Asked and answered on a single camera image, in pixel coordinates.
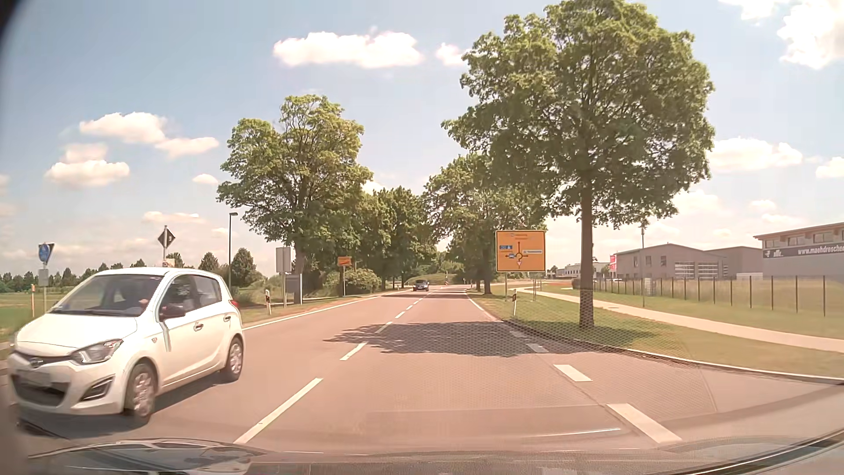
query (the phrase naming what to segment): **side mirror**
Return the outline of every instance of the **side mirror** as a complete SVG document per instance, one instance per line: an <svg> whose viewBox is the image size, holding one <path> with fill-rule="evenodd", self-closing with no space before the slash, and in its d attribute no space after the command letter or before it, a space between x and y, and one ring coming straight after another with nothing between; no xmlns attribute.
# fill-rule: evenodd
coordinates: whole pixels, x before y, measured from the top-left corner
<svg viewBox="0 0 844 475"><path fill-rule="evenodd" d="M187 312L185 312L183 307L172 303L162 306L159 310L160 320L178 319L179 317L184 317L185 315L187 315Z"/></svg>

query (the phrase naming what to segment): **car headlight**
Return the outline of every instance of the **car headlight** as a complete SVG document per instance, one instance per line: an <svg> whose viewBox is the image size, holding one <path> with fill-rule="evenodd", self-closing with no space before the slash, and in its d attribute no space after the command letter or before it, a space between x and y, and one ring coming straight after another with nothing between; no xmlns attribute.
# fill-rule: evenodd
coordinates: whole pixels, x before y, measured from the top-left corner
<svg viewBox="0 0 844 475"><path fill-rule="evenodd" d="M103 363L111 358L117 351L123 340L109 340L76 350L70 354L71 360L76 364Z"/></svg>

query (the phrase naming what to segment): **orange direction sign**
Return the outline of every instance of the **orange direction sign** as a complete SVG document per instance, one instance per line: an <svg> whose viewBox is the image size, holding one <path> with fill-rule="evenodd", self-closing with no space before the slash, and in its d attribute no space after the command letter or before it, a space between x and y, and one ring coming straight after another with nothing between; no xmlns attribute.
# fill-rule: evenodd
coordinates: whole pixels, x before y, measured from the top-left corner
<svg viewBox="0 0 844 475"><path fill-rule="evenodd" d="M545 272L545 231L496 231L495 270Z"/></svg>

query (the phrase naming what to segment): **car door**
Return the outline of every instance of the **car door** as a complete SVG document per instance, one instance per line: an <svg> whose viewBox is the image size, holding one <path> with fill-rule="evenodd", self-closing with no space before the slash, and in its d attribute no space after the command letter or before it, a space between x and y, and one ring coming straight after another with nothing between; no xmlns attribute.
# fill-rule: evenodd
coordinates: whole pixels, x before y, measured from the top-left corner
<svg viewBox="0 0 844 475"><path fill-rule="evenodd" d="M204 337L205 320L208 308L200 308L197 289L188 274L173 279L167 287L159 306L159 314L164 306L175 305L185 310L185 316L167 319L170 350L165 355L162 365L161 384L171 385L203 371L214 360L214 348L209 339Z"/></svg>
<svg viewBox="0 0 844 475"><path fill-rule="evenodd" d="M208 368L225 361L222 358L227 354L229 347L229 328L231 320L231 307L223 302L223 293L220 291L217 279L208 276L191 275L193 284L197 289L199 307L203 312L203 328L199 333L203 339L203 345L209 348L213 359L209 362Z"/></svg>

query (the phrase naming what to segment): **car hood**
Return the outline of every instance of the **car hood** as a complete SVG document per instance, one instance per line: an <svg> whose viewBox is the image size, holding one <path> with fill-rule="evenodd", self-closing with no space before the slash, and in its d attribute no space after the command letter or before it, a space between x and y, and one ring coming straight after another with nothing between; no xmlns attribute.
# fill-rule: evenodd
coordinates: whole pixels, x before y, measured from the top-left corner
<svg viewBox="0 0 844 475"><path fill-rule="evenodd" d="M44 346L75 350L112 338L125 338L137 329L133 317L44 314L20 329L16 342L22 352L26 352L26 347Z"/></svg>
<svg viewBox="0 0 844 475"><path fill-rule="evenodd" d="M691 474L773 475L831 473L844 450L841 434L813 440L733 438L641 450L546 452L405 452L380 455L272 452L194 439L137 439L72 447L30 456L30 472L247 473L590 473L592 475ZM831 466L816 459L832 460Z"/></svg>

